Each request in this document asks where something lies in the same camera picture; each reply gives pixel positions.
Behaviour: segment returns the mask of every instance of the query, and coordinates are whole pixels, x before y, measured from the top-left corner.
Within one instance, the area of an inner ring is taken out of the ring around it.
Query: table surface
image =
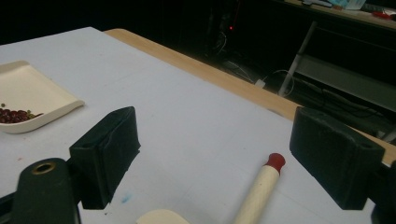
[[[300,0],[284,0],[284,1],[286,3],[303,7],[302,1]],[[345,10],[345,9],[341,10],[330,7],[318,6],[318,5],[312,5],[310,8],[329,15],[338,16],[353,21],[365,22],[368,24],[377,25],[379,27],[388,28],[391,30],[396,30],[396,21],[380,19],[368,12],[364,12],[360,10]]]
[[[291,155],[293,102],[121,29],[87,27],[0,51],[0,64],[25,60],[86,103],[32,132],[0,133],[0,195],[15,191],[25,167],[67,160],[101,118],[132,105],[141,152],[105,210],[78,205],[82,223],[134,223],[158,208],[190,223],[230,223],[273,152],[287,163],[261,223],[371,223],[370,200],[341,210]]]

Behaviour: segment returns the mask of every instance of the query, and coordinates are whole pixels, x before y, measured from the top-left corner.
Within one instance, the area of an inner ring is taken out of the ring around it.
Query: metal ring
[[[38,164],[33,170],[32,173],[34,175],[43,175],[55,169],[56,163],[53,161],[47,161],[41,164]]]

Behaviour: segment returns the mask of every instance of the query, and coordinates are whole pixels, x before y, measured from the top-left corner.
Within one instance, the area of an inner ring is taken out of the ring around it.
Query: cable
[[[227,35],[225,35],[223,32],[220,32],[223,37],[224,37],[224,43],[223,46],[221,46],[221,49],[219,49],[219,51],[216,53],[216,55],[219,55],[221,53],[221,51],[224,49],[225,45],[227,44]]]
[[[317,87],[311,83],[308,83],[304,80],[301,80],[301,83],[305,84],[306,87],[308,87],[310,90],[312,90],[314,92],[317,92],[317,91],[314,90],[314,88],[312,86],[320,89],[320,95],[323,97],[323,103],[319,108],[324,108],[327,105],[327,107],[329,107],[329,109],[331,109],[333,111],[344,111],[344,112],[347,112],[348,114],[350,114],[356,118],[360,118],[360,119],[366,119],[366,118],[370,118],[372,116],[377,116],[377,117],[385,119],[385,117],[381,113],[379,113],[376,110],[373,110],[370,107],[367,107],[367,106],[362,107],[361,105],[357,105],[353,102],[348,101],[344,97],[339,96],[338,94],[336,95],[335,93],[333,93],[331,91],[325,90],[323,88],[319,88],[319,87]],[[336,108],[334,108],[332,105],[326,104],[327,101],[331,102],[333,104],[333,106],[336,106]]]
[[[241,66],[239,66],[238,64],[233,63],[233,62],[231,62],[231,61],[227,61],[227,63],[230,63],[230,64],[232,64],[233,66],[235,66],[235,68],[230,68],[230,67],[227,67],[227,68],[232,69],[232,70],[235,70],[235,69],[241,70],[241,71],[245,74],[245,75],[242,76],[242,77],[244,77],[245,79],[247,79],[248,81],[250,81],[250,83],[253,83],[253,80],[250,78],[250,76],[248,75],[248,73],[247,73],[244,69],[242,69]]]
[[[289,74],[289,71],[288,71],[288,70],[280,69],[280,70],[276,70],[276,71],[273,72],[271,75],[274,75],[274,74],[277,74],[277,73],[281,73],[281,72],[286,72],[287,75]],[[270,77],[270,76],[266,76],[265,78],[262,79],[262,81],[265,81],[265,79],[267,79],[267,78]],[[292,81],[292,83],[291,83],[291,88],[290,88],[290,90],[288,91],[288,93],[285,94],[283,97],[289,96],[289,95],[291,94],[291,92],[294,90],[294,84],[295,84],[295,83],[294,83],[294,76],[291,76],[291,81]]]

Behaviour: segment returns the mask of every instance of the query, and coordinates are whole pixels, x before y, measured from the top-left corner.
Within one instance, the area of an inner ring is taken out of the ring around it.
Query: metal stand
[[[282,83],[282,86],[280,87],[278,95],[280,95],[282,97],[287,95],[286,90],[289,86],[290,80],[292,79],[294,71],[296,70],[298,64],[300,63],[301,57],[304,54],[305,48],[308,45],[308,42],[311,39],[311,36],[314,33],[315,28],[317,27],[317,24],[318,23],[316,21],[312,21],[311,26],[309,27],[308,33],[306,34],[305,39],[303,41],[303,44],[300,46],[300,49],[298,50],[296,56],[294,57],[294,60],[291,64],[289,72],[286,75],[285,80]]]

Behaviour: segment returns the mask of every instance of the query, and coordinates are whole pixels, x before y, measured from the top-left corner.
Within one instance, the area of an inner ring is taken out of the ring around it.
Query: blue mark
[[[122,198],[121,203],[127,203],[132,198],[131,193],[127,193],[125,197]]]

